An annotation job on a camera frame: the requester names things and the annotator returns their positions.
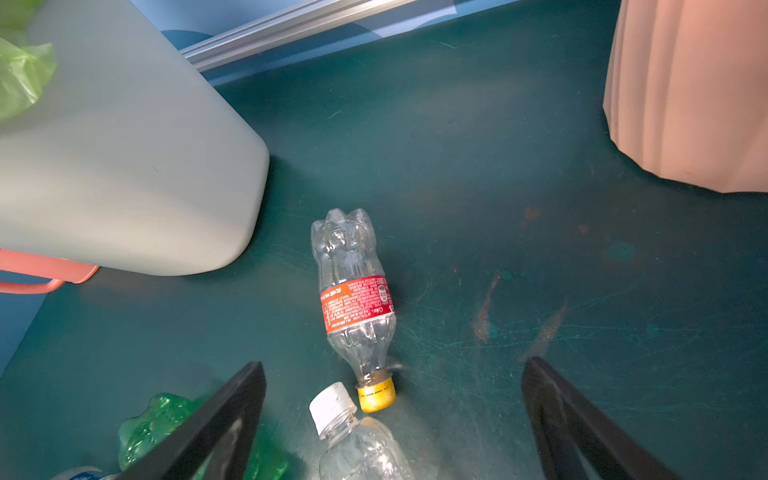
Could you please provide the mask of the pink watering can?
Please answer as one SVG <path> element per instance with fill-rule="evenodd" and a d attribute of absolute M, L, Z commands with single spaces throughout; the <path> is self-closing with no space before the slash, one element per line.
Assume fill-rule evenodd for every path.
<path fill-rule="evenodd" d="M 82 284 L 98 270 L 99 266 L 96 265 L 2 249 L 2 272 L 47 279 L 48 282 L 22 284 L 2 281 L 1 292 L 15 295 L 48 294 L 65 283 Z"/>

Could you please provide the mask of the terracotta ribbed flower pot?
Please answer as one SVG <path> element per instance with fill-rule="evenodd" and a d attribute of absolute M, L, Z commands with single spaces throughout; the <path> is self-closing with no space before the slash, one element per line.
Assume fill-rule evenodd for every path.
<path fill-rule="evenodd" d="M 765 192 L 766 2 L 622 2 L 603 110 L 613 143 L 645 171 Z"/>

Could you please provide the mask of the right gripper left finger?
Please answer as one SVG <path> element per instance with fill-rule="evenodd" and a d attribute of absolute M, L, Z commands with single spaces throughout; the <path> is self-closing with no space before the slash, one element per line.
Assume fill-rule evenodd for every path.
<path fill-rule="evenodd" d="M 244 477 L 267 390 L 260 362 L 237 372 L 191 417 L 121 479 L 207 479 Z"/>

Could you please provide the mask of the green bin liner bag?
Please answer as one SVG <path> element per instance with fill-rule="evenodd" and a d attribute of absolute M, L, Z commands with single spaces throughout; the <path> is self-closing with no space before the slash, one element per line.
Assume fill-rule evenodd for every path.
<path fill-rule="evenodd" d="M 33 45 L 28 26 L 40 0 L 1 1 L 1 120 L 35 105 L 51 80 L 57 60 L 51 43 Z"/>

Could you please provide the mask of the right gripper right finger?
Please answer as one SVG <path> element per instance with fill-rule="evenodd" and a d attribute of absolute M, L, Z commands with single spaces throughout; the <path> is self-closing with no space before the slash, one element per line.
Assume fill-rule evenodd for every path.
<path fill-rule="evenodd" d="M 540 357 L 525 362 L 521 389 L 547 479 L 677 479 Z"/>

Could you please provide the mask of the pepsi bottle blue cap left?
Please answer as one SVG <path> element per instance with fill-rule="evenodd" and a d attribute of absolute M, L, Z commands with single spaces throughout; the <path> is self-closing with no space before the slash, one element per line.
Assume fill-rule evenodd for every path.
<path fill-rule="evenodd" d="M 61 472 L 51 480 L 115 480 L 117 478 L 117 474 L 109 474 L 96 467 L 79 466 Z"/>

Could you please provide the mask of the aluminium back frame rail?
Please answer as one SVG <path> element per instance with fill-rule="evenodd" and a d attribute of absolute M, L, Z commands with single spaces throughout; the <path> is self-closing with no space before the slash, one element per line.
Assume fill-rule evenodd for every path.
<path fill-rule="evenodd" d="M 308 1 L 180 51 L 199 72 L 272 50 L 407 5 L 411 0 Z"/>

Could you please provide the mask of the clear bottle red label yellow cap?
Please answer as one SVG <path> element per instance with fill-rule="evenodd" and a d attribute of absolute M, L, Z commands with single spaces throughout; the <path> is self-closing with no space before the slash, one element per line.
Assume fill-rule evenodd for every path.
<path fill-rule="evenodd" d="M 310 238 L 328 341 L 354 371 L 361 409 L 383 410 L 396 399 L 387 360 L 397 317 L 372 221 L 361 208 L 335 208 Z"/>

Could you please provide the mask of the green plastic bottle yellow cap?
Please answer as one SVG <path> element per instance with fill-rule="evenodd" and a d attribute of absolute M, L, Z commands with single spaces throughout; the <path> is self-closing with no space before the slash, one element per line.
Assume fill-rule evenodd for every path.
<path fill-rule="evenodd" d="M 172 393 L 153 396 L 146 410 L 125 420 L 118 429 L 118 463 L 121 471 L 146 456 L 183 424 L 208 396 L 194 400 Z M 289 470 L 288 454 L 257 430 L 244 479 L 284 479 Z"/>

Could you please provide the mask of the white plastic waste bin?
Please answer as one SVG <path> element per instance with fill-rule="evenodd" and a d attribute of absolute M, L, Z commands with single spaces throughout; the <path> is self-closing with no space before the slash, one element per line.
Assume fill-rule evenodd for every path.
<path fill-rule="evenodd" d="M 156 276 L 233 262 L 254 232 L 262 138 L 128 1 L 49 1 L 57 67 L 1 124 L 6 250 Z"/>

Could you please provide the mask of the clear bottle white cap ribbed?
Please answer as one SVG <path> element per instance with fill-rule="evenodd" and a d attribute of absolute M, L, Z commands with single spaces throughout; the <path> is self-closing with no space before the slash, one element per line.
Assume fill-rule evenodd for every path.
<path fill-rule="evenodd" d="M 372 417 L 356 416 L 357 406 L 336 382 L 309 404 L 318 437 L 327 443 L 319 462 L 322 479 L 413 479 L 392 432 Z"/>

